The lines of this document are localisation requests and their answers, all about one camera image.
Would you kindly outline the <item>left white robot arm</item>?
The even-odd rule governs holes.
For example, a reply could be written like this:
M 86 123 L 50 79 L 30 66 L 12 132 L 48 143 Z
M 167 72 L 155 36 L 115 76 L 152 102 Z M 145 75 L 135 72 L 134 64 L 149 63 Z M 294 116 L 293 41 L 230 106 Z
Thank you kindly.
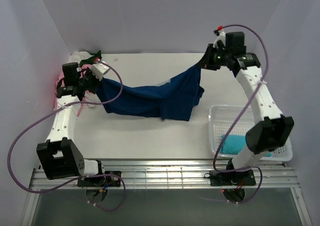
M 72 176 L 88 176 L 94 185 L 106 180 L 102 163 L 87 160 L 74 142 L 74 130 L 85 92 L 94 92 L 109 67 L 100 63 L 81 69 L 78 63 L 62 66 L 63 78 L 56 88 L 56 108 L 51 131 L 44 143 L 37 145 L 36 152 L 49 180 Z

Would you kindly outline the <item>white t-shirt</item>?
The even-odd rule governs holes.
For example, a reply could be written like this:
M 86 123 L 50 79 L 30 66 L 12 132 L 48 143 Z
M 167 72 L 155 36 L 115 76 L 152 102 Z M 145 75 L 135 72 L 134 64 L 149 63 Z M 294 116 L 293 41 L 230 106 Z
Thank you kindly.
M 74 53 L 71 54 L 71 56 L 67 60 L 67 63 L 77 62 L 79 64 L 82 60 L 86 60 L 90 57 L 91 57 L 91 54 L 86 51 L 80 51 L 80 52 L 75 51 Z

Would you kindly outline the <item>dark green t-shirt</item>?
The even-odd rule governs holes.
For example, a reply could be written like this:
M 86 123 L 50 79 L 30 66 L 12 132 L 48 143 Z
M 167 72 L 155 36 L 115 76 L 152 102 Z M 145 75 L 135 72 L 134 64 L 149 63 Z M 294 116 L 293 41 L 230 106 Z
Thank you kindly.
M 82 59 L 79 65 L 82 67 L 83 65 L 92 65 L 96 61 L 102 59 L 102 52 L 101 50 L 97 51 L 96 53 L 88 53 L 89 57 L 86 59 Z

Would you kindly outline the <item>pink t-shirt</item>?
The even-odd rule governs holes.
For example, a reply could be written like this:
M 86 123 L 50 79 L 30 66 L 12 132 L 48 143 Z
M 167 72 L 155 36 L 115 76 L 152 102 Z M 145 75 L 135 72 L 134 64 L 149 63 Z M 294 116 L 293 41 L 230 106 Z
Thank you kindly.
M 58 108 L 58 98 L 62 96 L 76 96 L 80 101 L 86 101 L 85 93 L 80 86 L 80 79 L 86 72 L 91 72 L 90 67 L 80 67 L 77 62 L 62 65 L 62 73 L 56 82 L 56 99 L 54 109 Z

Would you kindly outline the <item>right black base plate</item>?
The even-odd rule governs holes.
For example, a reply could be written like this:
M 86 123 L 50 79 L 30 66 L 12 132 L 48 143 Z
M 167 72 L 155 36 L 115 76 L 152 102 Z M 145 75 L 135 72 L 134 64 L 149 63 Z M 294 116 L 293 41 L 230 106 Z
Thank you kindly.
M 255 176 L 252 170 L 219 173 L 210 170 L 204 174 L 204 179 L 209 179 L 211 186 L 254 186 Z

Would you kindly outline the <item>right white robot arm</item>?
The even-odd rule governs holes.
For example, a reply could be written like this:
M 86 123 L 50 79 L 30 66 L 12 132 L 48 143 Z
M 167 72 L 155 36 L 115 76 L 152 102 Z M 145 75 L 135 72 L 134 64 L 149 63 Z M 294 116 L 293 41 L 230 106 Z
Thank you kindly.
M 285 145 L 294 120 L 284 116 L 273 100 L 265 82 L 267 70 L 261 68 L 256 54 L 246 52 L 243 32 L 225 33 L 223 29 L 214 32 L 217 38 L 208 44 L 207 49 L 196 67 L 217 71 L 227 67 L 241 85 L 248 102 L 231 125 L 234 128 L 248 107 L 254 116 L 254 126 L 245 135 L 245 146 L 232 158 L 226 170 L 226 179 L 238 184 L 244 178 L 244 172 L 269 152 Z

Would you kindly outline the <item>white plastic basket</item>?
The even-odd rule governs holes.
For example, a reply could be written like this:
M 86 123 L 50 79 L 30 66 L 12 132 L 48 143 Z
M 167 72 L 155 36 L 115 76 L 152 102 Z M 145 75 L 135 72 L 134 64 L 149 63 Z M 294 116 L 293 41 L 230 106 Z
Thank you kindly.
M 235 121 L 242 110 L 242 106 L 212 105 L 208 113 L 208 138 L 211 150 L 216 152 L 223 136 Z M 254 115 L 251 108 L 248 108 L 237 124 L 234 126 L 230 135 L 244 137 L 246 132 L 255 125 Z M 265 161 L 290 161 L 293 158 L 292 145 L 288 139 L 284 146 L 271 152 L 268 156 L 261 158 Z

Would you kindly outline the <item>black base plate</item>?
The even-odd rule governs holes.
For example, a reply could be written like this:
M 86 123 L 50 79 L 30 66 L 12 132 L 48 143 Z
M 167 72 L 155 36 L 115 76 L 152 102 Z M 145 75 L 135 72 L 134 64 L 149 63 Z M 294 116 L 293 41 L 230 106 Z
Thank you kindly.
M 209 179 L 211 186 L 254 186 L 255 176 L 252 170 L 219 173 L 210 170 L 204 174 L 204 179 Z
M 120 187 L 121 181 L 115 177 L 122 176 L 121 171 L 105 171 L 105 174 L 112 174 L 112 176 L 100 176 L 96 178 L 84 178 L 84 179 L 79 179 L 77 181 L 77 186 L 78 187 Z

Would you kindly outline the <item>rolled turquoise t-shirt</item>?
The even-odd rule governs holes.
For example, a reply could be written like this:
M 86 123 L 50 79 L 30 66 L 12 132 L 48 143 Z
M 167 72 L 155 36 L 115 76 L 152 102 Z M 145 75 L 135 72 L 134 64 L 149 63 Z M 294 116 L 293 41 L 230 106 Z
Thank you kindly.
M 238 155 L 245 146 L 245 136 L 230 134 L 224 140 L 219 152 L 222 154 Z

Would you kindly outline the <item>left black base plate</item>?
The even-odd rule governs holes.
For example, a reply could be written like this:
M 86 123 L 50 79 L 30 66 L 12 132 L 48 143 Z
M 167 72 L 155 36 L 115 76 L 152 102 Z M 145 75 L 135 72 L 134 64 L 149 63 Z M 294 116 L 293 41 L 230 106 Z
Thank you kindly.
M 84 178 L 84 179 L 79 179 L 77 181 L 77 186 L 78 187 L 120 187 L 121 181 L 115 177 L 122 176 L 121 171 L 105 171 L 105 174 L 112 174 L 112 176 L 100 176 L 96 178 Z

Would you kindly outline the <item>navy blue printed t-shirt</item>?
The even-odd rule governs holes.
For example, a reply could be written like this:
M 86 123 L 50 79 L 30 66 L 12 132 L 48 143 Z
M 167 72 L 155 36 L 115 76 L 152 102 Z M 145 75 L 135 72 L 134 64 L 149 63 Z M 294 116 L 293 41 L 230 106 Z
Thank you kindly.
M 120 96 L 104 105 L 107 113 L 189 121 L 200 102 L 201 69 L 196 66 L 157 86 L 123 86 Z

